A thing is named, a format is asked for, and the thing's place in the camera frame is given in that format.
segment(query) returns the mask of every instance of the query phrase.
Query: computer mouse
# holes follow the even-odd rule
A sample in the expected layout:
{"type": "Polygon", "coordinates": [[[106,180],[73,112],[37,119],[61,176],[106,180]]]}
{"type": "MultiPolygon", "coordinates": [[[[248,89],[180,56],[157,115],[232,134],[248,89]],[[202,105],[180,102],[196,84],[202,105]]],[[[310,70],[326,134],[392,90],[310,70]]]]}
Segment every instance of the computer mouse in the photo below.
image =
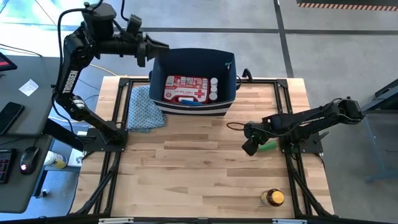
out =
{"type": "Polygon", "coordinates": [[[29,175],[36,170],[39,148],[35,146],[27,147],[21,155],[19,170],[21,174],[29,175]]]}

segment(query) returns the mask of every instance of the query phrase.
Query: patterned towel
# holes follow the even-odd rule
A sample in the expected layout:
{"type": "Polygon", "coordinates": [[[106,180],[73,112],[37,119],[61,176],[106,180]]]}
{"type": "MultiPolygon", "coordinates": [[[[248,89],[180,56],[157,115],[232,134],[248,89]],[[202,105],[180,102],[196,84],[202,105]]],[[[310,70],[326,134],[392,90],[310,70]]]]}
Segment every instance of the patterned towel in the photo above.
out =
{"type": "Polygon", "coordinates": [[[149,85],[131,91],[127,128],[130,132],[149,133],[166,125],[166,117],[149,98],[149,85]]]}

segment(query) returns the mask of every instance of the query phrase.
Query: gray floor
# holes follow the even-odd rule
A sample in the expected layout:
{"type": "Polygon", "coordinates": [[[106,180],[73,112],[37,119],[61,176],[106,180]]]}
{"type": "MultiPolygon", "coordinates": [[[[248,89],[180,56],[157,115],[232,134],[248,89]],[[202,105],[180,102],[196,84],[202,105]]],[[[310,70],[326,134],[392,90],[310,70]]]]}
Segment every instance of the gray floor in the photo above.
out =
{"type": "MultiPolygon", "coordinates": [[[[0,28],[12,29],[14,34],[20,35],[3,34],[0,36],[0,43],[57,57],[54,26],[39,5],[34,1],[27,4],[24,0],[7,2],[7,6],[0,13],[0,28]],[[21,5],[25,5],[24,10],[15,10],[21,5]],[[37,35],[28,38],[23,35],[21,28],[24,32],[28,30],[37,35]]],[[[37,2],[52,20],[56,21],[60,12],[81,7],[84,0],[37,2]]],[[[119,11],[120,0],[105,2],[110,2],[119,11]]],[[[206,47],[231,51],[236,54],[238,73],[247,67],[256,77],[287,77],[279,34],[219,33],[211,30],[277,29],[273,0],[126,2],[125,16],[130,13],[137,14],[143,18],[144,27],[209,28],[208,32],[202,33],[150,33],[151,37],[170,44],[172,48],[206,47]]],[[[299,8],[294,0],[280,0],[280,6],[286,29],[398,29],[396,12],[299,8]]],[[[81,16],[78,13],[65,17],[63,24],[72,29],[80,21],[81,16]]],[[[120,17],[118,21],[125,24],[120,17]]],[[[361,105],[367,103],[375,91],[397,78],[397,40],[396,35],[287,35],[294,77],[304,78],[312,107],[345,96],[352,96],[361,105]]],[[[93,64],[101,65],[120,75],[146,75],[152,66],[152,62],[148,62],[146,68],[138,68],[134,58],[112,55],[105,55],[100,61],[94,60],[93,64]]],[[[89,67],[82,73],[81,79],[99,88],[105,75],[109,74],[89,67]]],[[[98,94],[98,90],[79,82],[75,93],[86,98],[98,94]]],[[[88,104],[94,108],[95,101],[90,99],[88,104]]],[[[389,143],[394,138],[394,117],[370,116],[370,120],[389,167],[398,169],[394,163],[398,159],[398,153],[384,151],[395,146],[394,143],[389,143]]],[[[364,182],[366,175],[377,172],[364,125],[341,124],[330,128],[329,131],[330,134],[322,143],[335,213],[345,218],[398,223],[398,179],[372,184],[364,182]]],[[[64,215],[72,201],[75,184],[76,175],[53,172],[49,174],[45,183],[46,188],[52,193],[50,197],[32,199],[25,213],[0,214],[0,220],[64,215]]]]}

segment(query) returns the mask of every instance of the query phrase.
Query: blue box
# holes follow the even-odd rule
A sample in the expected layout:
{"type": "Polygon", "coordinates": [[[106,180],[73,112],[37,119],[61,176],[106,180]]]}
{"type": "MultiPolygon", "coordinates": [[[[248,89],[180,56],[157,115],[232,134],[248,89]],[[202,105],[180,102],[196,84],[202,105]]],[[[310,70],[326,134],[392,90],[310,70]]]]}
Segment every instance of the blue box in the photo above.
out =
{"type": "Polygon", "coordinates": [[[149,97],[165,114],[224,116],[236,97],[235,56],[213,49],[172,49],[155,58],[149,97]],[[218,79],[216,103],[183,105],[163,101],[169,75],[218,79]]]}

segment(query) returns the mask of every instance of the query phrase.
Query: wooden table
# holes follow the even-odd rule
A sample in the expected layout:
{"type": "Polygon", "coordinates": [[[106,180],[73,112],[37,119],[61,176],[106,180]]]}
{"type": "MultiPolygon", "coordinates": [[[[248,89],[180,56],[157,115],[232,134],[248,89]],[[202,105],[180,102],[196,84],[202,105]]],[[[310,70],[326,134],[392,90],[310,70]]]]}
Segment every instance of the wooden table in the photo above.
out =
{"type": "MultiPolygon", "coordinates": [[[[119,77],[104,77],[96,112],[105,120],[111,120],[118,82],[119,77]]],[[[291,78],[288,84],[294,113],[308,110],[303,79],[291,78]]],[[[150,134],[130,133],[112,217],[294,217],[284,155],[275,149],[250,157],[241,149],[246,140],[243,132],[226,127],[230,121],[260,122],[276,113],[274,95],[271,85],[243,84],[225,117],[167,116],[164,128],[150,134]],[[281,207],[264,207],[260,202],[260,194],[272,188],[285,194],[281,207]]],[[[72,212],[97,187],[103,157],[104,153],[95,152],[84,160],[72,212]]],[[[333,213],[321,161],[304,154],[303,163],[308,187],[333,213]]],[[[298,195],[304,212],[301,190],[298,195]]]]}

